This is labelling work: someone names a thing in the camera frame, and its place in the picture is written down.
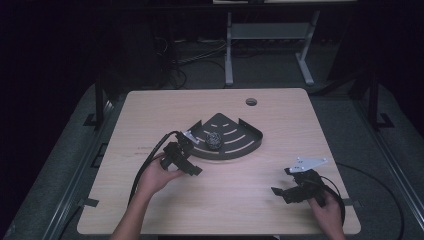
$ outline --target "finger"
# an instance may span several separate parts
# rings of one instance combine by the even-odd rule
[[[160,152],[160,153],[156,154],[156,155],[153,157],[153,159],[163,158],[164,156],[165,156],[165,153],[164,153],[164,152]]]
[[[308,203],[309,203],[309,206],[311,206],[311,208],[319,207],[319,204],[315,198],[308,199]]]
[[[169,176],[169,179],[170,180],[172,180],[172,179],[174,179],[174,178],[177,178],[177,177],[181,177],[181,176],[183,176],[185,173],[183,172],[183,171],[181,171],[181,170],[175,170],[175,171],[170,171],[170,172],[168,172],[168,176]]]

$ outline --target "black cable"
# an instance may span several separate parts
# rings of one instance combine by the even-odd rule
[[[369,178],[371,178],[371,179],[373,179],[374,181],[376,181],[377,183],[379,183],[383,188],[385,188],[386,189],[386,191],[391,195],[391,197],[393,198],[393,201],[395,202],[395,204],[396,204],[396,207],[398,208],[398,211],[399,211],[399,215],[400,215],[400,230],[399,230],[399,234],[398,234],[398,237],[396,238],[397,240],[401,240],[402,239],[402,237],[403,237],[403,233],[404,233],[404,230],[405,230],[405,217],[404,217],[404,214],[403,214],[403,210],[402,210],[402,207],[400,206],[400,203],[399,203],[399,201],[397,200],[397,198],[395,197],[395,195],[394,195],[394,193],[389,189],[389,187],[387,187],[382,181],[380,181],[379,179],[377,179],[376,177],[374,177],[373,175],[371,175],[371,174],[369,174],[369,173],[367,173],[367,172],[364,172],[364,171],[362,171],[362,170],[360,170],[360,169],[358,169],[358,168],[355,168],[355,167],[352,167],[352,166],[349,166],[349,165],[346,165],[346,164],[343,164],[343,163],[339,163],[339,162],[336,162],[336,164],[337,165],[340,165],[340,166],[343,166],[343,167],[345,167],[345,168],[349,168],[349,169],[352,169],[352,170],[355,170],[355,171],[357,171],[357,172],[359,172],[359,173],[362,173],[362,174],[364,174],[365,176],[367,176],[367,177],[369,177]]]
[[[342,197],[340,195],[337,195],[337,193],[327,185],[324,185],[323,189],[325,191],[327,191],[328,193],[330,193],[334,197],[334,199],[336,199],[337,203],[339,204],[340,214],[341,214],[341,218],[342,218],[342,225],[344,225],[344,221],[345,221],[345,218],[346,218],[346,206],[343,202]]]
[[[146,158],[146,161],[144,161],[143,165],[141,165],[140,169],[137,172],[137,175],[135,176],[133,186],[131,188],[130,198],[128,200],[128,205],[131,202],[131,199],[133,198],[135,191],[137,190],[138,181],[140,180],[141,174],[143,174],[144,170],[150,165],[150,163],[153,162],[153,157],[155,156],[156,152],[159,150],[159,148],[162,146],[162,144],[171,136],[172,134],[176,134],[178,131],[172,131],[159,141],[158,144],[156,144],[155,148],[152,150],[152,152],[149,154],[149,156]]]
[[[171,75],[171,73],[169,75],[169,83],[174,87],[175,90],[179,90],[179,89],[183,88],[184,85],[186,84],[186,82],[187,82],[187,74],[185,74],[185,72],[183,70],[179,69],[179,68],[172,69],[172,70],[175,70],[178,75],[179,74],[182,74],[183,75],[183,83],[181,83],[180,85],[178,85],[177,80],[175,79],[174,76]]]
[[[331,184],[333,184],[333,186],[334,186],[334,188],[336,189],[336,191],[337,191],[337,194],[341,197],[342,195],[340,194],[340,191],[339,191],[339,189],[337,188],[337,186],[336,186],[336,184],[334,184],[334,182],[333,181],[331,181],[330,179],[328,179],[328,178],[326,178],[326,177],[324,177],[324,176],[320,176],[321,178],[324,178],[325,180],[327,180],[327,181],[329,181]]]

